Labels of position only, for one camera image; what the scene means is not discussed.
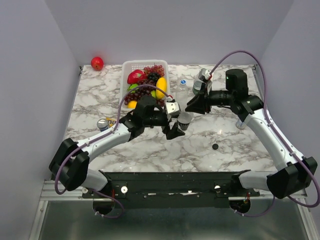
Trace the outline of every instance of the black base frame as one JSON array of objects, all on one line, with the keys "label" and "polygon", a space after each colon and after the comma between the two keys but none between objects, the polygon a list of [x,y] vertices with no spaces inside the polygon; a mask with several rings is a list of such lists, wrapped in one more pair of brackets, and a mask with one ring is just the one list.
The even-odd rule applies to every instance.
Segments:
[{"label": "black base frame", "polygon": [[[245,198],[248,193],[252,197],[260,195],[253,189],[241,187],[238,179],[240,173],[242,172],[104,172],[109,183],[100,192],[109,196],[114,194],[126,209],[229,208],[229,197]],[[121,191],[124,186],[127,187],[127,193]],[[101,198],[92,192],[83,194],[82,197]],[[111,201],[93,202],[94,209],[111,210],[113,205]]]}]

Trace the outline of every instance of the white wall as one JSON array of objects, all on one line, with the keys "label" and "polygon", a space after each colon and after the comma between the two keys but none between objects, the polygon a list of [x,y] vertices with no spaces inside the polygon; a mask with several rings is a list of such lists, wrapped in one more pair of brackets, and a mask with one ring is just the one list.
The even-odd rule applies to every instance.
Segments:
[{"label": "white wall", "polygon": [[0,239],[28,239],[79,67],[43,0],[0,4]]},{"label": "white wall", "polygon": [[[216,63],[245,49],[261,57],[293,0],[46,0],[75,58]],[[253,60],[235,55],[225,63]]]},{"label": "white wall", "polygon": [[[306,157],[320,160],[320,1],[295,0],[262,64],[275,122]],[[320,166],[315,173],[320,182]],[[316,201],[314,185],[308,202]],[[312,209],[320,231],[320,207]]]}]

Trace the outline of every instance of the black dot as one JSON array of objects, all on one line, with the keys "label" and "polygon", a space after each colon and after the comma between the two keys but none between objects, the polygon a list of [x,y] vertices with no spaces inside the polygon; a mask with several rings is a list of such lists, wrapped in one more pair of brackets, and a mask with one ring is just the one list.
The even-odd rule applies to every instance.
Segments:
[{"label": "black dot", "polygon": [[213,148],[213,150],[217,150],[219,148],[219,145],[215,143],[212,145],[212,148]]}]

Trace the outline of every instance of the apple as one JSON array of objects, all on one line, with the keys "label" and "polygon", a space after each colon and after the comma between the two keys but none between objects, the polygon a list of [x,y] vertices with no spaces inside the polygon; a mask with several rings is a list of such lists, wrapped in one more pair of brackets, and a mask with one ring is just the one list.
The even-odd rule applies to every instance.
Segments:
[{"label": "apple", "polygon": [[91,67],[96,71],[101,71],[104,67],[104,61],[101,57],[95,56],[91,60]]}]

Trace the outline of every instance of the green fruit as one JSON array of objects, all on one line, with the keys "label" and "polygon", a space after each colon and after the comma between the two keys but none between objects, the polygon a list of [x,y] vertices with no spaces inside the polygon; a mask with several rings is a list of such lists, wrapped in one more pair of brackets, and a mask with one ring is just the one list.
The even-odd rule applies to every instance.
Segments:
[{"label": "green fruit", "polygon": [[128,88],[128,90],[127,91],[130,91],[131,89],[134,89],[135,87],[138,87],[139,85],[138,84],[136,84],[136,83],[134,83],[134,84],[131,84],[130,86],[129,86],[129,88]]},{"label": "green fruit", "polygon": [[155,90],[151,91],[151,96],[156,98],[156,91]]}]

